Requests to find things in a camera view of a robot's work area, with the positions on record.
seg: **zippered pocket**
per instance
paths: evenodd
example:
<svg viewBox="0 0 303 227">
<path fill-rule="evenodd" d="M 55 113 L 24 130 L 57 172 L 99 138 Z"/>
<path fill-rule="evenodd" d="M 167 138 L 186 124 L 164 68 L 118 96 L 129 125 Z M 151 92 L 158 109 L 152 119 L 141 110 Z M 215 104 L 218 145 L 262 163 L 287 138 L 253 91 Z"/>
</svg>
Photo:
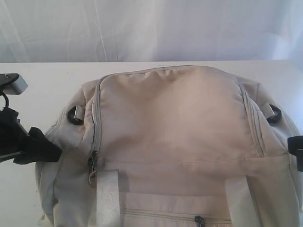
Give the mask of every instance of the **zippered pocket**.
<svg viewBox="0 0 303 227">
<path fill-rule="evenodd" d="M 168 212 L 137 210 L 137 209 L 122 209 L 121 215 L 124 215 L 125 218 L 127 217 L 132 217 L 133 219 L 144 218 L 146 219 L 146 222 L 148 222 L 148 219 L 153 220 L 152 221 L 153 224 L 149 225 L 148 223 L 146 223 L 146 225 L 144 225 L 146 227 L 149 226 L 170 227 L 169 223 L 173 223 L 172 226 L 179 226 L 176 224 L 183 223 L 185 225 L 180 225 L 180 226 L 187 226 L 187 227 L 229 227 L 229 226 L 232 227 L 232 222 L 230 220 L 224 220 L 224 219 L 213 218 L 213 217 L 203 217 L 203 215 L 175 214 Z"/>
<path fill-rule="evenodd" d="M 239 82 L 239 87 L 240 87 L 240 90 L 242 93 L 242 97 L 243 97 L 243 101 L 244 101 L 244 105 L 245 105 L 245 109 L 246 109 L 246 113 L 247 113 L 247 119 L 248 119 L 248 122 L 250 125 L 252 139 L 254 141 L 254 144 L 256 145 L 258 155 L 264 156 L 265 145 L 264 145 L 264 141 L 262 139 L 261 126 L 260 126 L 260 121 L 259 121 L 259 116 L 258 116 L 257 110 L 251 103 L 250 97 L 249 97 L 245 87 L 240 82 Z"/>
</svg>

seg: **metal ring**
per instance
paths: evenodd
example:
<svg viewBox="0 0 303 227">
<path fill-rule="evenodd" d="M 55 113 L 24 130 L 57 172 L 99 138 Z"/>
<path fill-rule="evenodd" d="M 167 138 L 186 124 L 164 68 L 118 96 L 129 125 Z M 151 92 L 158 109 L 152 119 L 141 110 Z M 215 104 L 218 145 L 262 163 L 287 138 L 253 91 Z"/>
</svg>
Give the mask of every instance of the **metal ring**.
<svg viewBox="0 0 303 227">
<path fill-rule="evenodd" d="M 90 187 L 92 187 L 92 188 L 94 188 L 94 187 L 93 187 L 92 184 L 91 184 L 91 178 L 94 178 L 96 173 L 97 173 L 97 171 L 95 170 L 95 171 L 93 171 L 93 172 L 91 172 L 91 173 L 89 174 L 89 185 L 90 185 Z"/>
</svg>

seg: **table surface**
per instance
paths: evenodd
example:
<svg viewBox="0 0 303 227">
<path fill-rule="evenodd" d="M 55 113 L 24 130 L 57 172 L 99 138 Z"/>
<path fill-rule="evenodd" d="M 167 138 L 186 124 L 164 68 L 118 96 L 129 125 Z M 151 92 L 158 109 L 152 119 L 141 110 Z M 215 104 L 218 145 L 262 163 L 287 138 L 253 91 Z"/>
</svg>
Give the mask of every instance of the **table surface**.
<svg viewBox="0 0 303 227">
<path fill-rule="evenodd" d="M 26 80 L 28 89 L 10 96 L 10 107 L 19 112 L 25 129 L 35 126 L 45 131 L 81 84 L 111 73 L 174 65 L 207 65 L 261 82 L 303 131 L 303 75 L 287 60 L 1 63 L 0 73 L 19 73 Z M 0 164 L 0 226 L 36 226 L 42 211 L 33 168 L 10 161 Z"/>
</svg>

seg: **white bag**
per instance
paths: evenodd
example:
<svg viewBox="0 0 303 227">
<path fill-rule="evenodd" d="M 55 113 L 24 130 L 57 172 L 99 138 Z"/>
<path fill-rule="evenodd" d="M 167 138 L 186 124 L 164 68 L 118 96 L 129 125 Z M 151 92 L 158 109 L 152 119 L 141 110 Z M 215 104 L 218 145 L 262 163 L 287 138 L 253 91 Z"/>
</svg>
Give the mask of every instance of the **white bag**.
<svg viewBox="0 0 303 227">
<path fill-rule="evenodd" d="M 205 66 L 84 84 L 47 133 L 59 162 L 36 165 L 40 225 L 298 227 L 299 133 L 284 112 L 269 124 L 269 104 L 259 83 Z"/>
</svg>

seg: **white backdrop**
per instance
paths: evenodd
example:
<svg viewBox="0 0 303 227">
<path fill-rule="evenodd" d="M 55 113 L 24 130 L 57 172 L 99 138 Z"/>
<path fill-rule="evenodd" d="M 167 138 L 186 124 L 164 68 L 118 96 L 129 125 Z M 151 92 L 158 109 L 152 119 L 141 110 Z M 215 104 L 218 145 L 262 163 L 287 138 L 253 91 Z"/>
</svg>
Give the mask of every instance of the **white backdrop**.
<svg viewBox="0 0 303 227">
<path fill-rule="evenodd" d="M 0 0 L 0 62 L 291 59 L 303 0 Z"/>
</svg>

